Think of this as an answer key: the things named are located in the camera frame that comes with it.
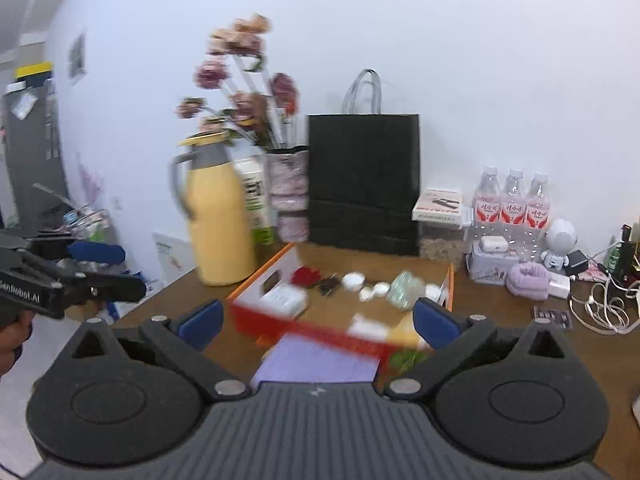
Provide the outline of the person left hand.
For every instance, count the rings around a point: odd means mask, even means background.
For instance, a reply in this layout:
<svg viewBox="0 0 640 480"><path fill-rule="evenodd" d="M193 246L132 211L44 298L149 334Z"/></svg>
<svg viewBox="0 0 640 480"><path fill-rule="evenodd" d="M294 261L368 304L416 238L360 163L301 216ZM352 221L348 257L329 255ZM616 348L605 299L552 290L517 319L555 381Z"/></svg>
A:
<svg viewBox="0 0 640 480"><path fill-rule="evenodd" d="M23 346L32 336L32 320L35 315L21 311L16 320L0 332L0 375L8 374L20 359Z"/></svg>

